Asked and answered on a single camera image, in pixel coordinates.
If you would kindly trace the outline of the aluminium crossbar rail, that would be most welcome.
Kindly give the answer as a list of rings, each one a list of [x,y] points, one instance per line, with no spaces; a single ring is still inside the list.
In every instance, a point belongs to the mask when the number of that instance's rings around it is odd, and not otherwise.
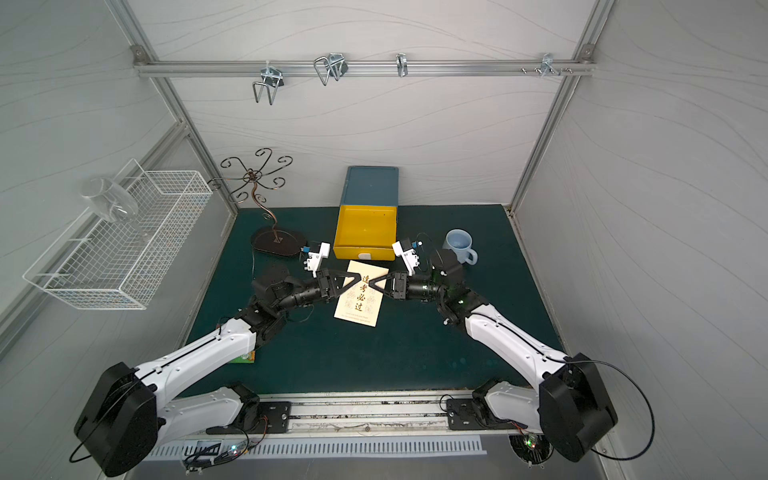
[[[535,74],[523,75],[520,68],[534,67],[540,60],[416,60],[408,57],[406,77],[539,77]],[[257,78],[260,71],[270,65],[281,70],[286,79],[318,78],[313,61],[157,61],[135,64],[134,69],[145,78]],[[395,58],[346,62],[348,72],[345,78],[400,78]],[[569,76],[590,76],[597,68],[593,62],[555,59],[555,63],[559,67],[571,68],[573,73]]]

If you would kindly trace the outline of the brown metal jewelry stand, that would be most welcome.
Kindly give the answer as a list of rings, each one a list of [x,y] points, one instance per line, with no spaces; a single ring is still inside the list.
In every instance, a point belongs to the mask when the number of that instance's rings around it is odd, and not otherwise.
[[[258,228],[250,237],[254,253],[294,257],[307,247],[307,239],[300,232],[279,224],[277,215],[267,207],[262,193],[262,190],[277,191],[285,186],[286,179],[280,172],[291,166],[294,159],[290,155],[281,155],[272,160],[273,154],[271,148],[259,148],[254,153],[256,159],[261,161],[257,168],[247,166],[240,157],[226,157],[219,164],[220,175],[208,180],[207,184],[212,189],[227,191],[228,199],[236,206],[252,201],[262,212],[267,225]]]

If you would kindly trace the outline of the clear glass cup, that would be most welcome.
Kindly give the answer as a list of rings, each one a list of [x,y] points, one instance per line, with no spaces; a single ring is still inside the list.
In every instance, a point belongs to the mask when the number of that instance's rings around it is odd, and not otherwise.
[[[82,184],[80,194],[91,211],[107,222],[130,223],[139,218],[135,198],[111,179],[89,179]]]

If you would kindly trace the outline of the teal drawer cabinet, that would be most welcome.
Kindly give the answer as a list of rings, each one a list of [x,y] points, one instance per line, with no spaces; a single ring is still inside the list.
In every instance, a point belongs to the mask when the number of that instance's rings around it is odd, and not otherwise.
[[[350,166],[347,169],[342,206],[399,205],[399,169],[391,166]]]

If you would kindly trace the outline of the green red snack packet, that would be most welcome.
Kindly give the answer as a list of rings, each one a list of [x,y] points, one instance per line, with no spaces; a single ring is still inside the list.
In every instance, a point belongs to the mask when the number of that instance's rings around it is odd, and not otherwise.
[[[255,352],[251,351],[245,355],[238,356],[230,361],[230,364],[253,364],[255,361]]]

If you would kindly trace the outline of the aluminium front rail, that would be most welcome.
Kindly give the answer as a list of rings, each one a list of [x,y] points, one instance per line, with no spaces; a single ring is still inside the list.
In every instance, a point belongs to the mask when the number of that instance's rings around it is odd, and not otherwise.
[[[273,398],[264,402],[291,403],[286,433],[444,432],[450,429],[447,415],[442,410],[440,401],[446,397],[472,399],[473,394],[454,397],[449,394],[429,396],[426,393],[420,393],[397,397],[377,393],[352,396],[299,396],[293,400]]]

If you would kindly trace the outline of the right controller board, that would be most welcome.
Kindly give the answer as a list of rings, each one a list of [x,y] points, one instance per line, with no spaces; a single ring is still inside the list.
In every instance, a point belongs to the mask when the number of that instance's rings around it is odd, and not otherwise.
[[[509,436],[513,453],[528,467],[543,465],[553,455],[554,448],[543,434],[530,432],[524,424],[509,420],[517,431]]]

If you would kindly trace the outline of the beige postcard with calligraphy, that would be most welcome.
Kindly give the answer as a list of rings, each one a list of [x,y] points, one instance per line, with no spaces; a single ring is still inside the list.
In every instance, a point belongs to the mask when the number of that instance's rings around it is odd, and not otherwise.
[[[387,275],[389,270],[367,263],[350,261],[347,272],[359,274],[361,280],[341,295],[334,317],[338,320],[375,327],[383,294],[369,286],[368,281]]]

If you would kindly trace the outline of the metal bracket hook right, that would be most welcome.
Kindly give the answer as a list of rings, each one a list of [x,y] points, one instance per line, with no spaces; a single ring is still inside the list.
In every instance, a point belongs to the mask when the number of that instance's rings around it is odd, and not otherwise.
[[[556,77],[562,77],[562,76],[569,76],[573,73],[573,70],[568,67],[559,67],[555,63],[554,57],[547,53],[545,54],[538,65],[526,68],[521,67],[520,72],[523,75],[537,75],[539,77],[547,77],[547,76],[556,76]]]

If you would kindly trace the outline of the light blue mug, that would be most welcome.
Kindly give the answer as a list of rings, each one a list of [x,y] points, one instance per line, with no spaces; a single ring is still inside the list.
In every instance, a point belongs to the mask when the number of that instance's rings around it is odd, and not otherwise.
[[[472,236],[467,231],[452,229],[445,236],[443,248],[452,251],[459,263],[474,266],[479,255],[472,248],[472,243]]]

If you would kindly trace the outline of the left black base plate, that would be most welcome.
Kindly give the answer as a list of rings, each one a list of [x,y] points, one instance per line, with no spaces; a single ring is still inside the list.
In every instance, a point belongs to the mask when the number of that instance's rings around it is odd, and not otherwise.
[[[227,425],[207,428],[208,435],[238,434],[283,434],[288,430],[291,413],[290,402],[255,401],[242,406],[235,419]]]

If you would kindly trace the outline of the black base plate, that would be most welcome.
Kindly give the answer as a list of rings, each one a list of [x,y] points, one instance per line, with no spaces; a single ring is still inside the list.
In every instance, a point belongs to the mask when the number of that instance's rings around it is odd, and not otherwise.
[[[207,428],[208,435],[238,434],[283,434],[288,430],[291,413],[290,402],[255,401],[242,406],[235,419],[227,425]]]
[[[514,430],[524,431],[527,425],[513,420],[497,418],[487,405],[477,399],[446,397],[440,401],[447,415],[448,426],[453,431],[464,430]]]

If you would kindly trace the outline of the green mat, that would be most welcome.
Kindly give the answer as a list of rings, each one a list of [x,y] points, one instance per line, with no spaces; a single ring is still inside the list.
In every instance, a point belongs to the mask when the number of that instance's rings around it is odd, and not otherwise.
[[[277,209],[279,221],[317,248],[333,242],[339,207]],[[508,320],[546,345],[563,350],[501,205],[401,206],[397,238],[421,241],[422,268],[445,235],[463,229],[473,237],[477,265],[465,267],[470,288]],[[298,258],[254,254],[250,237],[267,222],[241,210],[218,262],[188,342],[244,309],[251,277],[284,264],[306,279]],[[288,323],[255,353],[253,364],[227,364],[183,392],[192,396],[241,381],[260,395],[309,392],[474,389],[490,379],[527,385],[493,351],[464,328],[444,325],[434,303],[384,299],[375,327],[334,318],[334,303],[289,313]]]

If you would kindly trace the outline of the metal double hook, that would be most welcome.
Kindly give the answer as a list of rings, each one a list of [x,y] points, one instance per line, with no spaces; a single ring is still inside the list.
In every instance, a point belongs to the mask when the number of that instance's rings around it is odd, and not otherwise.
[[[256,103],[267,101],[269,105],[273,105],[278,90],[284,84],[284,75],[282,71],[267,65],[260,71],[260,79],[252,83],[254,101]]]

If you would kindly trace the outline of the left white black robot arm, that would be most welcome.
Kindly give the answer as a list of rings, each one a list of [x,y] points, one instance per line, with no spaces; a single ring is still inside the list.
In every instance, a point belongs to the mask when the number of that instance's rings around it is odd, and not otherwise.
[[[200,339],[158,359],[119,362],[100,376],[74,433],[108,477],[138,465],[159,444],[212,427],[251,433],[264,423],[259,397],[236,382],[208,394],[182,392],[230,361],[268,343],[289,311],[330,302],[360,282],[358,273],[320,270],[302,282],[274,266],[254,280],[248,305]]]

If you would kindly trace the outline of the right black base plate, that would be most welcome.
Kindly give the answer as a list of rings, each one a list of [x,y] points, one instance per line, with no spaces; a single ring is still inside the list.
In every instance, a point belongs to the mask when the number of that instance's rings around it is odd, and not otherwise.
[[[514,430],[524,431],[527,425],[513,420],[497,418],[487,405],[477,399],[446,397],[440,401],[447,415],[448,426],[453,431],[464,430]]]

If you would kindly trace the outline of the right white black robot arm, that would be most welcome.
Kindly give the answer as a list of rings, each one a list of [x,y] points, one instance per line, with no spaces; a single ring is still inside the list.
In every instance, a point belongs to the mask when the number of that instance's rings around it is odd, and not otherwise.
[[[518,428],[543,436],[566,459],[577,462],[618,423],[618,414],[595,363],[569,356],[508,320],[464,280],[463,266],[447,249],[435,252],[430,271],[420,274],[419,257],[407,242],[394,254],[405,265],[372,278],[372,289],[394,300],[435,303],[445,324],[462,328],[527,382],[490,382],[473,394],[473,408],[486,428]]]

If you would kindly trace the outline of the small metal clip hook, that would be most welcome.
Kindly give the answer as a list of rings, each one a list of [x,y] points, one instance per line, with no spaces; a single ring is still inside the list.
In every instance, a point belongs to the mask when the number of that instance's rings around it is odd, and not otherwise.
[[[406,55],[404,53],[397,53],[395,60],[398,76],[400,78],[405,78],[408,75],[408,63]]]

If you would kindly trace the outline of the white vent strip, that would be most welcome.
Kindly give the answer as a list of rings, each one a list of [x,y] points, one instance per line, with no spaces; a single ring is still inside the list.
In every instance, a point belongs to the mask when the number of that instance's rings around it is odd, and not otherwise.
[[[245,460],[316,458],[428,458],[481,456],[487,451],[478,435],[395,437],[276,436],[245,453]]]

